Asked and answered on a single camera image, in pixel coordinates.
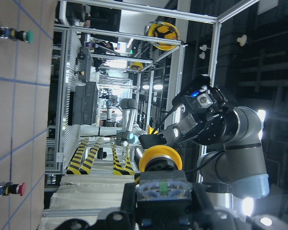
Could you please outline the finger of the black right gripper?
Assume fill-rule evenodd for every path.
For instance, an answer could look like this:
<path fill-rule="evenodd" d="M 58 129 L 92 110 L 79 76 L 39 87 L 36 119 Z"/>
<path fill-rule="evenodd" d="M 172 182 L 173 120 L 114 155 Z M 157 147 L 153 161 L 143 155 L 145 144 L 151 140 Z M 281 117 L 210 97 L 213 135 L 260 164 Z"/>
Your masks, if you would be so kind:
<path fill-rule="evenodd" d="M 167 138 L 164 134 L 140 135 L 139 141 L 144 150 L 157 145 L 165 145 L 169 147 L 173 146 L 173 144 L 170 142 L 170 139 Z"/>

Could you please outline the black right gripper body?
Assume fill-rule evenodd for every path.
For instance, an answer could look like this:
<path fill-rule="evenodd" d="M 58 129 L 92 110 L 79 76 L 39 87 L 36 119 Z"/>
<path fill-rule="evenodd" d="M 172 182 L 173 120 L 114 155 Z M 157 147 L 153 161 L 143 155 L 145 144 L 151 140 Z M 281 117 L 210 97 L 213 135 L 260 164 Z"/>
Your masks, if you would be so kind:
<path fill-rule="evenodd" d="M 176 128 L 175 143 L 194 140 L 201 145 L 226 143 L 233 138 L 233 106 L 217 87 L 210 86 L 210 76 L 196 76 L 172 100 L 174 109 L 183 105 L 188 115 Z"/>

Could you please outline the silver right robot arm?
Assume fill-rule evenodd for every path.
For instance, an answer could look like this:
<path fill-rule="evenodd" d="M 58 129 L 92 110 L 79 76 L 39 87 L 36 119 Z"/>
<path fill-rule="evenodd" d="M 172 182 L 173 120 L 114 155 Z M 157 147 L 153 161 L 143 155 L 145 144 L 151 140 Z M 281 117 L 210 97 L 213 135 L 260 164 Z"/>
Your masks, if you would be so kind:
<path fill-rule="evenodd" d="M 259 132 L 263 124 L 256 111 L 231 106 L 208 75 L 200 75 L 172 101 L 188 115 L 161 132 L 141 135 L 133 223 L 142 230 L 265 230 L 256 216 L 244 222 L 234 211 L 215 207 L 210 193 L 230 193 L 259 199 L 269 194 L 268 174 Z M 194 140 L 200 145 L 222 144 L 223 150 L 198 159 L 201 183 L 191 183 L 182 170 L 176 148 Z"/>

